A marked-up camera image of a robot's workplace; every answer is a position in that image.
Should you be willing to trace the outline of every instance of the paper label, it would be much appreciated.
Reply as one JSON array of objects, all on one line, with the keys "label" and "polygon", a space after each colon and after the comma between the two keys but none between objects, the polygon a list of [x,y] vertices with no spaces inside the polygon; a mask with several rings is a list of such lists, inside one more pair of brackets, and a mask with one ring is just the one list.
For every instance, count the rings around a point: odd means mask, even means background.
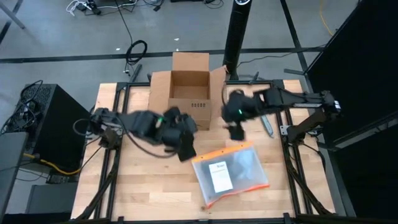
[{"label": "paper label", "polygon": [[210,164],[209,169],[216,193],[232,189],[231,178],[225,161]]}]

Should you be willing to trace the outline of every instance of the concrete floor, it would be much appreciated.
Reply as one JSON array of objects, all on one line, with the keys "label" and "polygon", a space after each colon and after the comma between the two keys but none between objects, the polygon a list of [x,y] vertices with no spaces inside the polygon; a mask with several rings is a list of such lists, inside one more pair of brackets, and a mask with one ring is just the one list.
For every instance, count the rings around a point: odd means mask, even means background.
[{"label": "concrete floor", "polygon": [[[17,0],[3,1],[12,9]],[[25,24],[20,29],[12,23],[0,44],[0,59],[26,57],[59,57],[77,55],[124,54],[130,45],[126,29],[118,13],[105,16],[85,16],[75,11],[76,16],[65,11],[70,0],[46,1],[25,0],[17,17]],[[113,0],[96,0],[98,6],[113,6]],[[224,49],[232,1],[224,0],[220,9],[209,9],[202,2],[170,3],[157,12],[152,7],[136,7],[133,12],[123,11],[133,40],[148,43],[148,52],[173,52],[189,50]],[[323,17],[330,29],[344,22],[355,8],[357,0],[324,1]],[[331,36],[323,26],[319,15],[318,0],[287,0],[298,39],[302,47],[325,44]],[[115,9],[104,9],[103,13]],[[8,17],[0,12],[0,28]],[[253,0],[243,48],[294,47],[292,36],[279,0]],[[241,54],[240,61],[263,57],[267,54]],[[304,53],[308,65],[317,53]],[[210,68],[219,67],[223,55],[211,55]],[[0,123],[13,112],[20,90],[26,83],[43,80],[59,84],[86,109],[95,103],[100,83],[128,81],[123,74],[123,59],[81,60],[71,62],[0,63]],[[144,58],[143,70],[137,81],[146,82],[146,74],[171,69],[170,57]],[[304,77],[283,73],[284,68],[301,70],[297,54],[284,58],[267,58],[243,64],[238,72],[255,74],[267,79],[299,79],[304,88]],[[31,174],[20,178],[34,179]],[[328,174],[332,193],[333,176]],[[32,184],[40,182],[17,181],[12,193],[8,213],[23,213],[27,195]],[[337,210],[341,206],[336,201]]]}]

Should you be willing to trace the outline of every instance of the cardboard box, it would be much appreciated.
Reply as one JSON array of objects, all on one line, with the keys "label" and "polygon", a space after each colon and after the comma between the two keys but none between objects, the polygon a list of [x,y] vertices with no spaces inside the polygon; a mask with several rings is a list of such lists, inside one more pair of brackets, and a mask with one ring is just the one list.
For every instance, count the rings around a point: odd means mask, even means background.
[{"label": "cardboard box", "polygon": [[162,114],[178,106],[199,130],[209,130],[210,121],[221,116],[225,76],[225,67],[209,72],[209,54],[174,52],[173,70],[152,74],[148,109]]}]

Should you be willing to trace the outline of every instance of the plastic zipper bag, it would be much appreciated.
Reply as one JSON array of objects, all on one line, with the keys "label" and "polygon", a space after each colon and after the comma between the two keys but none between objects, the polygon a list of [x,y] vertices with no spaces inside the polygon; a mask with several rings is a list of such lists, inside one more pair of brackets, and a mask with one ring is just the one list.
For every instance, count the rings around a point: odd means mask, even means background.
[{"label": "plastic zipper bag", "polygon": [[192,164],[206,208],[228,195],[269,187],[252,142],[197,156]]}]

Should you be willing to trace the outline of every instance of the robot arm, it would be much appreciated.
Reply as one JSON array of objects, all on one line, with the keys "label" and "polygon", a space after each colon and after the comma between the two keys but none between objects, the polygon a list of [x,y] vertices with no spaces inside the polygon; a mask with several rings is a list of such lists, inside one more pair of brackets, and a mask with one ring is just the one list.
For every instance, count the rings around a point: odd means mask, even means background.
[{"label": "robot arm", "polygon": [[320,108],[297,126],[281,127],[282,135],[288,142],[301,141],[307,131],[335,119],[340,106],[329,91],[321,93],[292,93],[285,89],[272,87],[244,95],[242,90],[229,94],[229,101],[222,107],[222,117],[229,124],[227,129],[231,139],[243,140],[241,122],[271,113],[280,113],[287,108]]},{"label": "robot arm", "polygon": [[[115,126],[153,146],[164,144],[165,152],[178,154],[180,161],[196,156],[193,133],[197,132],[197,126],[189,115],[181,114],[176,107],[163,115],[149,110],[121,114],[107,108],[98,108],[90,118],[90,131],[102,137],[100,145],[103,147],[113,148],[120,144],[119,135],[111,128]],[[131,140],[138,148],[146,151]]]}]

